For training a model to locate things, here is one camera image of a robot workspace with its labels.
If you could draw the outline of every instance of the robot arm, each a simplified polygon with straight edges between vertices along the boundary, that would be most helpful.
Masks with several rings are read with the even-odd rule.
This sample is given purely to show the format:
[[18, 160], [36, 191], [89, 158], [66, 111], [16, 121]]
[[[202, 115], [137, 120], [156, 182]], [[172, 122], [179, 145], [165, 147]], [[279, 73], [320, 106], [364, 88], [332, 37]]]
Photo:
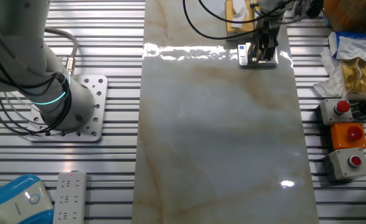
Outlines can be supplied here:
[[287, 9], [293, 9], [293, 22], [296, 22], [306, 16], [311, 19], [317, 17], [322, 5], [323, 0], [258, 0], [259, 10], [255, 11], [258, 16], [274, 12], [256, 23], [255, 39], [246, 44], [249, 46], [246, 52], [248, 64], [276, 64], [273, 60], [278, 46], [277, 35], [281, 24], [284, 24], [282, 21]]
[[94, 97], [44, 43], [50, 2], [0, 0], [0, 91], [19, 90], [48, 126], [73, 131], [90, 119]]

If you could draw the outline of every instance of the power strip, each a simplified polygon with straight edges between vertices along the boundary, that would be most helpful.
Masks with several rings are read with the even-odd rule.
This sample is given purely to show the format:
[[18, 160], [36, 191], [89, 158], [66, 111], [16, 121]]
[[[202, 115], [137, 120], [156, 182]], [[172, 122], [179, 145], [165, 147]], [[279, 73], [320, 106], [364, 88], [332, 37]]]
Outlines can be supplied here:
[[53, 224], [83, 224], [86, 183], [85, 172], [59, 174]]

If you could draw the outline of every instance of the emergency stop button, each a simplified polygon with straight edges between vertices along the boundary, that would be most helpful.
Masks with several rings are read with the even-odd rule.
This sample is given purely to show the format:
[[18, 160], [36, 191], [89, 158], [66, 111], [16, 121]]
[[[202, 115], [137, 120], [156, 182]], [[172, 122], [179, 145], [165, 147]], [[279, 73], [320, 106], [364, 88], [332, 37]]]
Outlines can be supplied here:
[[347, 101], [341, 100], [337, 103], [337, 105], [334, 107], [334, 111], [337, 114], [343, 114], [350, 110], [350, 105]]
[[362, 160], [358, 156], [351, 156], [349, 158], [349, 164], [352, 167], [358, 167], [362, 164]]
[[349, 139], [357, 141], [363, 137], [363, 131], [358, 126], [351, 126], [347, 129], [347, 136]]

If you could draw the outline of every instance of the orange button box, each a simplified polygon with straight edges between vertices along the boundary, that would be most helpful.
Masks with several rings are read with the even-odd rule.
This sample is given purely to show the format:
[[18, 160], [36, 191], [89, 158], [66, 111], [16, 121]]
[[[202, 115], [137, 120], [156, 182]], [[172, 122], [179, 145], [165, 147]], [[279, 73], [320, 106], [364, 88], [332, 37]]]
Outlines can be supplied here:
[[364, 128], [359, 123], [335, 123], [331, 126], [334, 150], [361, 147], [366, 149]]

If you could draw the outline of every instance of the blue led ring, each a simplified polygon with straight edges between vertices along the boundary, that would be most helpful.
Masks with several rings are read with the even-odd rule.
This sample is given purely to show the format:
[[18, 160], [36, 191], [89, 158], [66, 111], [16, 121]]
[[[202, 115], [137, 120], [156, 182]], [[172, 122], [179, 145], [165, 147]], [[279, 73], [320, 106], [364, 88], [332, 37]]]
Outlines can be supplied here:
[[[68, 85], [70, 85], [70, 84], [71, 84], [71, 76], [70, 76], [70, 74], [68, 74], [68, 77], [69, 77], [69, 79], [68, 79]], [[35, 102], [33, 102], [33, 101], [31, 101], [31, 102], [32, 102], [33, 104], [36, 104], [36, 105], [48, 105], [48, 104], [51, 104], [51, 103], [57, 102], [57, 101], [58, 101], [59, 99], [61, 99], [65, 94], [66, 94], [66, 92], [63, 92], [63, 93], [61, 94], [61, 96], [57, 97], [57, 99], [52, 100], [52, 101], [47, 102], [47, 103], [35, 103]]]

